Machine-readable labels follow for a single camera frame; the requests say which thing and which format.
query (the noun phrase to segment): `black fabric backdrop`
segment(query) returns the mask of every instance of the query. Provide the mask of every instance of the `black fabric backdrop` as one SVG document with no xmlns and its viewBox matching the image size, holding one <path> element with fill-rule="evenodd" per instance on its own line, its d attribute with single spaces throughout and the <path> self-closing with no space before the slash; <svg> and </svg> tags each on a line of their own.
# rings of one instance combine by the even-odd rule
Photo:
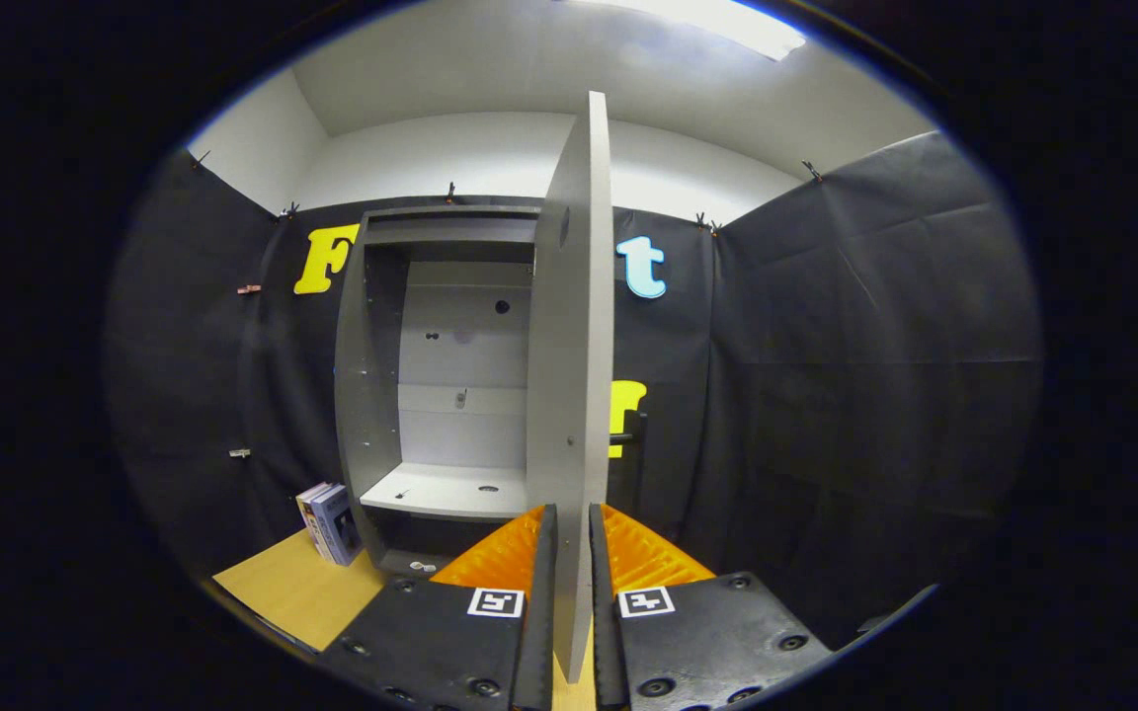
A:
<svg viewBox="0 0 1138 711">
<path fill-rule="evenodd" d="M 108 294 L 104 379 L 131 486 L 187 570 L 207 576 L 274 543 L 247 446 L 236 364 L 275 225 L 188 154 L 163 163 Z"/>
<path fill-rule="evenodd" d="M 757 572 L 831 647 L 995 528 L 1042 341 L 1006 208 L 940 134 L 715 240 L 708 430 L 684 548 Z"/>
<path fill-rule="evenodd" d="M 146 511 L 193 574 L 299 529 L 297 491 L 341 480 L 333 350 L 347 272 L 294 294 L 307 234 L 442 202 L 379 199 L 274 224 L 187 156 L 163 171 L 109 298 L 108 405 Z M 1040 361 L 1030 272 L 989 185 L 931 134 L 717 239 L 616 208 L 615 239 L 641 234 L 665 251 L 655 278 L 668 289 L 633 296 L 616 261 L 613 378 L 648 387 L 638 518 L 714 570 L 757 572 L 832 647 L 945 580 L 997 526 Z M 237 296 L 244 283 L 262 291 Z M 253 454 L 230 458 L 236 448 Z"/>
</svg>

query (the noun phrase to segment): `bolt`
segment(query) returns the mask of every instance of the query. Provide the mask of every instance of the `bolt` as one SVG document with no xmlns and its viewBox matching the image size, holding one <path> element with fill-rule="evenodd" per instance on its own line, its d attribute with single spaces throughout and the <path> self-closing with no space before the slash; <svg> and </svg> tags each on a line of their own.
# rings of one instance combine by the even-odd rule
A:
<svg viewBox="0 0 1138 711">
<path fill-rule="evenodd" d="M 791 635 L 786 638 L 781 639 L 781 648 L 784 652 L 793 652 L 794 648 L 802 648 L 807 638 L 805 635 Z"/>
<path fill-rule="evenodd" d="M 366 647 L 363 647 L 363 643 L 356 642 L 355 639 L 343 639 L 340 644 L 345 647 L 345 652 L 351 652 L 360 656 L 366 656 L 371 653 L 366 651 Z"/>
<path fill-rule="evenodd" d="M 669 679 L 649 679 L 646 683 L 640 685 L 640 694 L 642 696 L 665 696 L 674 688 L 673 680 Z"/>
<path fill-rule="evenodd" d="M 479 696 L 498 695 L 498 685 L 492 683 L 489 679 L 475 679 L 473 684 L 471 684 L 471 689 L 473 689 L 475 694 L 479 694 Z"/>
</svg>

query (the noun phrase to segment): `open cabinet door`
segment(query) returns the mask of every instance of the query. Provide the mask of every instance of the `open cabinet door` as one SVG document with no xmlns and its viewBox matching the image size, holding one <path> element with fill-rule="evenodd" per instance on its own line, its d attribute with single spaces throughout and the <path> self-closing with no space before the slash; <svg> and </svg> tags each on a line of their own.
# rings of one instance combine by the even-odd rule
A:
<svg viewBox="0 0 1138 711">
<path fill-rule="evenodd" d="M 555 504 L 552 647 L 569 684 L 591 625 L 587 505 L 604 501 L 613 378 L 613 212 L 604 94 L 587 94 L 535 229 L 529 305 L 526 487 Z"/>
</svg>

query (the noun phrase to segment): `wooden tabletop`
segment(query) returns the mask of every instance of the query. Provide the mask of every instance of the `wooden tabletop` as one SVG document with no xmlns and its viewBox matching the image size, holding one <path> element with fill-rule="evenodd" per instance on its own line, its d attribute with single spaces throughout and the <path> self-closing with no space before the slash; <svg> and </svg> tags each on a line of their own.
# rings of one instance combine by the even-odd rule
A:
<svg viewBox="0 0 1138 711">
<path fill-rule="evenodd" d="M 315 648 L 328 647 L 385 586 L 385 574 L 371 565 L 365 551 L 348 567 L 329 563 L 304 529 L 213 580 L 271 625 Z M 559 662 L 552 664 L 552 711 L 595 711 L 591 652 L 587 638 L 587 659 L 575 685 L 566 683 Z"/>
</svg>

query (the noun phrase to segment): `book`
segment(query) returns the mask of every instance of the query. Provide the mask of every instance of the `book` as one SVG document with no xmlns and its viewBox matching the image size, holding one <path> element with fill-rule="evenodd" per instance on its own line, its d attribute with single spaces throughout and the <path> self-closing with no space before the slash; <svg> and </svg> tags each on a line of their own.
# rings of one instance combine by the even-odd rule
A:
<svg viewBox="0 0 1138 711">
<path fill-rule="evenodd" d="M 351 564 L 362 548 L 362 541 L 357 537 L 354 514 L 348 507 L 345 485 L 335 485 L 315 495 L 311 499 L 311 509 L 331 553 L 331 561 L 338 565 Z"/>
<path fill-rule="evenodd" d="M 322 535 L 322 527 L 319 524 L 315 512 L 311 509 L 311 499 L 322 494 L 322 491 L 331 489 L 331 486 L 329 482 L 321 482 L 297 495 L 297 510 L 302 512 L 302 521 L 306 523 L 306 530 L 311 531 L 311 540 L 315 541 L 315 551 L 319 552 L 319 555 L 322 555 L 324 561 L 333 561 L 333 559 L 329 553 L 324 535 Z"/>
</svg>

